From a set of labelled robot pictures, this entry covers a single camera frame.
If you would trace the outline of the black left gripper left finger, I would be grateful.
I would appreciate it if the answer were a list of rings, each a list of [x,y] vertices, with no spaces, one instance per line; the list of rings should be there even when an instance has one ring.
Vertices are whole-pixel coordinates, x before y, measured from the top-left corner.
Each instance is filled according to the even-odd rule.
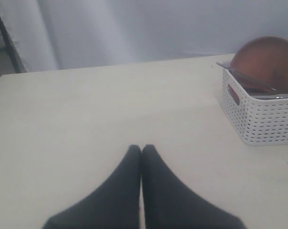
[[[45,229],[138,229],[141,149],[130,145],[111,175],[90,195],[53,215]]]

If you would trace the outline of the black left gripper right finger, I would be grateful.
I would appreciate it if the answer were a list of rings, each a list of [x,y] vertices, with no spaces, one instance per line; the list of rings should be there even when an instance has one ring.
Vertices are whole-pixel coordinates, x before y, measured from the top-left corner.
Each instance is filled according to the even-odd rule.
[[[146,228],[245,228],[238,217],[211,204],[180,181],[154,145],[143,148],[141,169]]]

